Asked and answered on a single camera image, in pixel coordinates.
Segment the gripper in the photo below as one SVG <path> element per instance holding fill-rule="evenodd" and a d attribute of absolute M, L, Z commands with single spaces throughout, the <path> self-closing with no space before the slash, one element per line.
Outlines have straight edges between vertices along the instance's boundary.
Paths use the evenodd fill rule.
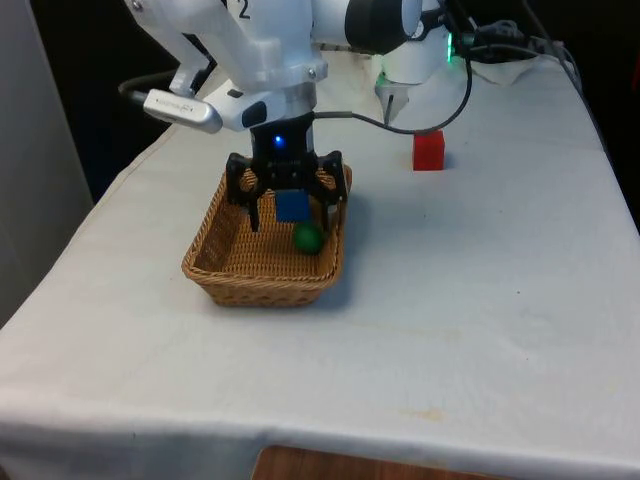
<path fill-rule="evenodd" d="M 258 200 L 270 190 L 305 190 L 321 206 L 329 231 L 329 208 L 348 198 L 340 151 L 318 156 L 313 145 L 314 115 L 278 120 L 250 130 L 252 158 L 232 152 L 226 162 L 227 201 L 247 210 L 259 231 Z"/>

